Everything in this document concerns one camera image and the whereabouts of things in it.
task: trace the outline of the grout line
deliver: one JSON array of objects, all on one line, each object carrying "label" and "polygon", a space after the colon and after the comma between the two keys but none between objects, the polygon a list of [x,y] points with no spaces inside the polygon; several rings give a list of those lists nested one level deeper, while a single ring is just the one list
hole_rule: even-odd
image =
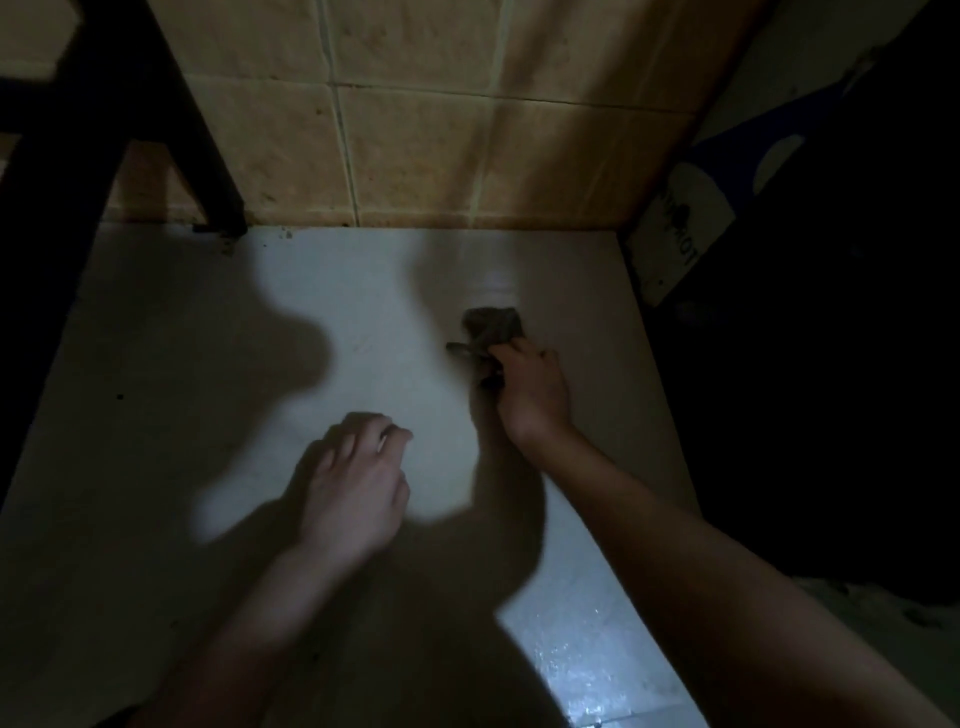
[{"label": "grout line", "polygon": [[523,101],[531,104],[554,104],[557,106],[586,107],[588,109],[621,109],[624,111],[646,111],[648,113],[671,114],[675,116],[693,116],[693,111],[679,111],[676,109],[657,109],[655,107],[635,107],[624,104],[598,104],[587,101],[564,101],[562,99],[536,99],[529,96],[512,96],[509,94],[488,94],[478,91],[454,91],[449,89],[419,88],[415,86],[386,85],[374,82],[336,82],[343,88],[360,88],[373,91],[391,91],[393,93],[421,93],[438,96],[468,96],[478,99],[494,99],[494,101]]},{"label": "grout line", "polygon": [[610,160],[613,158],[613,155],[616,152],[617,145],[624,139],[624,137],[626,137],[628,131],[627,126],[630,124],[630,121],[630,119],[621,119],[620,128],[611,135],[612,142],[610,149],[603,157],[603,161],[597,165],[597,170],[593,173],[593,178],[590,180],[590,184],[587,185],[587,189],[584,191],[584,199],[577,208],[577,217],[584,217],[587,215],[587,208],[590,204],[590,198],[593,197],[593,193],[596,191],[597,185],[603,178],[603,173],[607,171],[607,167],[610,165]]},{"label": "grout line", "polygon": [[493,120],[496,116],[496,99],[494,93],[500,87],[500,76],[503,75],[503,59],[507,53],[507,39],[514,19],[514,0],[504,0],[500,6],[500,16],[496,23],[496,43],[493,46],[493,60],[490,69],[490,83],[487,85],[487,103],[484,109],[483,144],[480,157],[477,160],[477,170],[473,174],[473,192],[470,195],[470,209],[468,226],[473,227],[477,211],[480,209],[480,199],[483,197],[483,182],[487,175],[487,162],[490,156],[490,145],[493,138]]},{"label": "grout line", "polygon": [[350,159],[350,145],[347,137],[347,123],[340,106],[340,88],[337,85],[337,72],[333,62],[333,45],[330,43],[329,15],[326,11],[326,0],[316,0],[317,24],[320,32],[320,44],[324,49],[324,57],[330,75],[330,97],[333,100],[333,116],[337,122],[337,136],[340,140],[340,157],[344,163],[344,173],[347,176],[347,190],[350,203],[353,205],[353,225],[360,227],[360,208],[357,205],[356,185],[353,181],[353,163]]},{"label": "grout line", "polygon": [[473,227],[473,221],[476,220],[477,211],[480,209],[480,198],[483,197],[483,181],[487,175],[487,161],[490,155],[490,143],[493,139],[493,119],[496,115],[496,101],[487,100],[487,107],[484,109],[484,139],[483,147],[477,160],[477,171],[473,173],[473,192],[470,195],[470,208],[468,213],[468,226]]},{"label": "grout line", "polygon": [[490,69],[490,83],[487,85],[487,95],[495,96],[500,88],[500,77],[503,75],[503,60],[507,55],[507,41],[510,39],[510,30],[514,24],[514,0],[503,0],[500,7],[500,17],[496,23],[496,44],[493,46],[493,62]]},{"label": "grout line", "polygon": [[418,87],[412,85],[389,85],[389,84],[379,84],[377,82],[345,82],[345,81],[334,81],[332,78],[329,81],[284,81],[281,79],[265,79],[265,78],[254,78],[254,77],[238,77],[238,76],[219,76],[216,74],[210,73],[184,73],[183,74],[188,79],[209,79],[211,81],[227,81],[235,84],[278,84],[278,85],[293,85],[293,86],[319,86],[319,85],[328,85],[334,88],[360,88],[362,90],[371,90],[371,91],[390,91],[393,93],[419,93],[419,94],[430,94],[436,96],[467,96],[469,98],[475,99],[494,99],[494,101],[520,101],[528,102],[531,104],[554,104],[557,106],[568,106],[568,107],[581,107],[587,109],[619,109],[623,111],[645,111],[647,113],[661,113],[668,114],[672,116],[696,116],[696,111],[683,111],[678,109],[658,109],[657,107],[642,107],[642,106],[630,106],[625,104],[599,104],[592,101],[565,101],[563,99],[537,99],[532,96],[513,96],[510,94],[491,94],[481,91],[457,91],[453,89],[444,89],[444,88],[427,88],[427,87]]},{"label": "grout line", "polygon": [[647,86],[650,85],[651,79],[654,77],[654,70],[657,68],[657,63],[660,61],[660,54],[663,53],[663,49],[666,48],[668,42],[673,39],[673,32],[677,28],[677,23],[680,20],[680,13],[686,7],[687,0],[679,0],[679,2],[674,4],[673,12],[670,13],[670,16],[667,18],[663,31],[660,33],[660,36],[657,38],[657,45],[654,47],[653,56],[650,58],[650,62],[647,64],[647,69],[643,73],[643,78],[640,79],[640,83],[636,85],[636,92],[634,93],[634,104],[639,103],[639,100],[643,98],[643,94],[646,93]]},{"label": "grout line", "polygon": [[[643,98],[643,94],[646,92],[647,86],[650,84],[650,80],[653,78],[654,70],[657,67],[657,61],[660,58],[660,54],[663,52],[663,49],[666,47],[667,42],[673,36],[673,31],[677,27],[677,22],[680,19],[680,13],[684,9],[687,0],[680,0],[676,3],[673,8],[673,12],[670,13],[670,16],[667,18],[663,32],[660,33],[660,37],[657,41],[657,46],[654,48],[653,56],[650,59],[650,62],[647,64],[647,69],[643,73],[643,78],[640,79],[640,83],[636,87],[636,92],[634,93],[634,102],[637,103],[639,99]],[[593,193],[596,191],[597,185],[600,183],[600,180],[603,177],[603,173],[610,166],[610,160],[613,158],[613,155],[616,153],[617,145],[627,136],[629,131],[628,125],[630,124],[630,119],[624,119],[621,123],[620,129],[617,130],[616,134],[613,135],[613,142],[611,144],[610,150],[607,152],[607,155],[604,157],[603,161],[597,167],[597,171],[593,173],[593,179],[590,180],[590,184],[587,187],[587,191],[584,194],[584,200],[581,202],[578,209],[579,216],[583,217],[587,214],[587,208],[590,204],[590,198],[593,196]]]}]

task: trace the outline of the white surface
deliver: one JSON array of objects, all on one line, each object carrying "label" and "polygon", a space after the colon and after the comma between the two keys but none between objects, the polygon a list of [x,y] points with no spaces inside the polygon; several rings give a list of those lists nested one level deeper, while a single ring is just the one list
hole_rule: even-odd
[{"label": "white surface", "polygon": [[0,517],[4,725],[144,699],[289,532],[310,442],[378,411],[416,433],[408,522],[324,613],[273,724],[583,725],[688,704],[444,351],[464,309],[516,305],[561,353],[578,425],[695,508],[613,235],[288,234],[254,229],[227,256],[183,228],[102,230]]}]

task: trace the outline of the finger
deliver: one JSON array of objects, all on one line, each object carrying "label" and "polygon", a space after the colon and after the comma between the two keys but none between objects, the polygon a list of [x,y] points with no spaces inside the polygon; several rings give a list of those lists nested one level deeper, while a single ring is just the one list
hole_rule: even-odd
[{"label": "finger", "polygon": [[356,445],[357,436],[352,432],[344,435],[340,441],[340,447],[337,448],[337,460],[346,460],[353,455],[353,446]]},{"label": "finger", "polygon": [[317,463],[317,473],[325,473],[333,467],[333,457],[334,451],[329,449],[324,452],[324,455],[320,458],[320,462]]},{"label": "finger", "polygon": [[510,346],[516,349],[520,353],[527,354],[539,354],[537,347],[535,347],[530,339],[525,339],[522,336],[517,336],[510,340]]},{"label": "finger", "polygon": [[397,528],[400,528],[400,523],[403,521],[403,514],[407,512],[408,502],[410,502],[410,484],[407,483],[406,478],[401,478],[400,482],[396,485],[394,502],[392,504],[394,524]]},{"label": "finger", "polygon": [[366,454],[375,453],[380,447],[384,430],[393,423],[394,421],[386,415],[377,415],[364,422],[357,436],[356,451]]},{"label": "finger", "polygon": [[510,346],[510,344],[494,344],[491,347],[487,347],[487,351],[501,364],[507,364],[518,355],[518,351]]},{"label": "finger", "polygon": [[383,441],[383,447],[380,449],[380,455],[384,460],[400,467],[403,462],[403,451],[407,443],[414,439],[414,433],[403,427],[394,427],[387,433],[387,438]]}]

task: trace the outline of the dark fabric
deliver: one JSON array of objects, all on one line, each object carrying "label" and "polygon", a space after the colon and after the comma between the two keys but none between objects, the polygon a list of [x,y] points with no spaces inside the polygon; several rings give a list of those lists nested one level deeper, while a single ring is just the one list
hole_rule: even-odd
[{"label": "dark fabric", "polygon": [[480,386],[484,389],[503,389],[503,367],[487,349],[523,336],[520,314],[515,308],[470,308],[464,313],[462,324],[470,338],[469,342],[450,342],[446,350],[489,364],[492,370],[481,380]]},{"label": "dark fabric", "polygon": [[139,706],[132,706],[116,713],[106,720],[101,720],[93,728],[124,728],[127,722],[133,717],[133,714],[140,710]]}]

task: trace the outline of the beige tile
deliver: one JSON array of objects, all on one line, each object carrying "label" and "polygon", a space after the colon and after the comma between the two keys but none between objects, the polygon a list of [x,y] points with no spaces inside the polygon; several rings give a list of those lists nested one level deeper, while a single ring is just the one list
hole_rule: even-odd
[{"label": "beige tile", "polygon": [[338,81],[483,90],[501,0],[325,0]]},{"label": "beige tile", "polygon": [[56,62],[78,23],[70,0],[5,0],[0,3],[0,64]]},{"label": "beige tile", "polygon": [[24,81],[50,81],[57,73],[53,62],[4,61],[0,59],[0,78]]},{"label": "beige tile", "polygon": [[352,228],[351,209],[283,209],[262,207],[247,210],[250,225],[285,225],[292,228]]},{"label": "beige tile", "polygon": [[637,97],[640,106],[697,111],[736,61],[768,0],[686,0]]},{"label": "beige tile", "polygon": [[176,223],[178,225],[195,225],[206,222],[199,207],[175,207],[165,209],[145,207],[115,207],[108,205],[101,218],[108,223]]},{"label": "beige tile", "polygon": [[679,0],[516,3],[502,93],[630,105]]},{"label": "beige tile", "polygon": [[584,218],[477,215],[471,227],[476,230],[498,231],[584,231],[612,230],[616,225]]},{"label": "beige tile", "polygon": [[361,208],[469,209],[486,138],[486,100],[342,88],[340,102]]},{"label": "beige tile", "polygon": [[248,209],[350,209],[327,86],[192,78]]},{"label": "beige tile", "polygon": [[361,228],[430,228],[465,230],[470,227],[469,215],[443,212],[388,212],[360,213]]},{"label": "beige tile", "polygon": [[316,0],[150,0],[185,73],[324,82]]},{"label": "beige tile", "polygon": [[125,222],[161,222],[168,210],[202,216],[166,146],[154,142],[131,142],[107,205],[111,220]]},{"label": "beige tile", "polygon": [[694,117],[658,111],[624,111],[612,152],[584,207],[584,216],[619,227],[660,181],[664,166],[684,141]]},{"label": "beige tile", "polygon": [[478,212],[576,216],[625,113],[570,104],[499,102]]}]

